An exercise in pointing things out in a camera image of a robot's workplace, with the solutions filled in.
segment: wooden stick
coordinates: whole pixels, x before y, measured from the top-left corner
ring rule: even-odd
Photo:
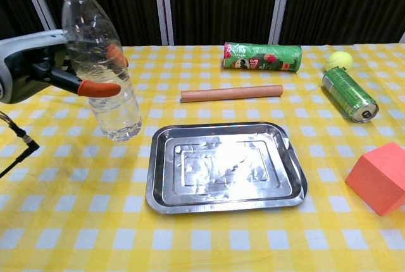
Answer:
[[[282,85],[267,85],[263,87],[232,87],[231,89],[214,90],[186,90],[182,92],[182,102],[276,97],[281,96],[282,94]]]

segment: plastic water bottle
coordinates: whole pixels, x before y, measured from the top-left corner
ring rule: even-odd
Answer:
[[[127,71],[127,60],[115,28],[96,0],[65,0],[62,27],[73,69],[94,82],[117,83],[118,95],[89,98],[103,133],[124,141],[137,135],[142,125],[138,104]]]

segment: metal tray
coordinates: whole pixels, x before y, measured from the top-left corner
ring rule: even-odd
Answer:
[[[307,189],[287,134],[272,123],[176,125],[152,138],[146,200],[161,213],[295,206]]]

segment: tablecloth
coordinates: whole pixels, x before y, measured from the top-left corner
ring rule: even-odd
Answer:
[[[297,73],[223,70],[222,46],[126,47],[143,126],[128,142],[54,87],[0,105],[40,145],[0,180],[0,270],[405,271],[405,207],[377,216],[345,183],[358,157],[405,145],[405,45],[304,46]],[[355,124],[321,86],[336,50],[379,103]],[[179,102],[181,90],[282,84],[281,98]],[[270,121],[308,179],[297,207],[164,215],[145,201],[151,137],[165,125]],[[0,165],[25,144],[0,123]]]

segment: green chip can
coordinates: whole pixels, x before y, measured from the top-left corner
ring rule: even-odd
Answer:
[[[357,123],[369,122],[378,113],[378,105],[343,68],[332,68],[322,78],[322,85]]]
[[[297,71],[301,65],[300,46],[267,46],[226,42],[223,67],[250,70]]]

